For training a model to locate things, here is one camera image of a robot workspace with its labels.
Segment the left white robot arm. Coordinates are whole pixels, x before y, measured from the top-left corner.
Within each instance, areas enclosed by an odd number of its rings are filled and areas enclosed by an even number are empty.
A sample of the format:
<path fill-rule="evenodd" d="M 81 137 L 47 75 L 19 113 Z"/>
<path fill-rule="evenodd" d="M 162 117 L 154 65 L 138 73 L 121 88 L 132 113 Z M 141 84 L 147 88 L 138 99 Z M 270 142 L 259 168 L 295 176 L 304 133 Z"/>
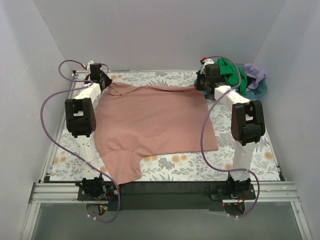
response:
<path fill-rule="evenodd" d="M 67 130 L 74 137 L 80 156 L 84 159 L 84 173 L 81 184 L 82 192 L 95 200 L 106 197 L 107 190 L 98 167 L 94 131 L 97 127 L 94 113 L 94 102 L 112 80 L 103 72 L 103 63 L 89 61 L 85 67 L 88 75 L 84 79 L 85 89 L 65 101 L 65 116 Z"/>

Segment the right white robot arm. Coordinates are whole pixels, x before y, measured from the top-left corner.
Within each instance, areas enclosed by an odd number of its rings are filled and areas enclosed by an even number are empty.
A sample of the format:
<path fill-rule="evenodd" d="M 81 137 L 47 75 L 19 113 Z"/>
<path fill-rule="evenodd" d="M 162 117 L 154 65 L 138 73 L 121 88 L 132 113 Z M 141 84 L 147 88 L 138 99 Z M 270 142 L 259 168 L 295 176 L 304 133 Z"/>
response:
<path fill-rule="evenodd" d="M 235 141 L 232 168 L 227 170 L 227 180 L 208 187 L 214 199 L 243 199 L 254 190 L 251 188 L 251 162 L 254 150 L 266 132 L 262 103 L 249 100 L 232 88 L 224 79 L 221 68 L 211 59 L 201 61 L 196 73 L 195 88 L 206 91 L 217 103 L 231 111 L 231 135 Z"/>

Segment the pink printed t shirt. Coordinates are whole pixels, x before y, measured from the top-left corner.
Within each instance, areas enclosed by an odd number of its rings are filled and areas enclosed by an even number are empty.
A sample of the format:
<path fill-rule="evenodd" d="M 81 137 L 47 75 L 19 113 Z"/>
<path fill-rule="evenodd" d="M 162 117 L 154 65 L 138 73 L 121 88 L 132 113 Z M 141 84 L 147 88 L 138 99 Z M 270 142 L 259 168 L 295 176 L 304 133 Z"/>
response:
<path fill-rule="evenodd" d="M 208 104 L 193 86 L 133 86 L 114 82 L 95 108 L 94 142 L 117 184 L 142 177 L 143 157 L 216 151 Z"/>

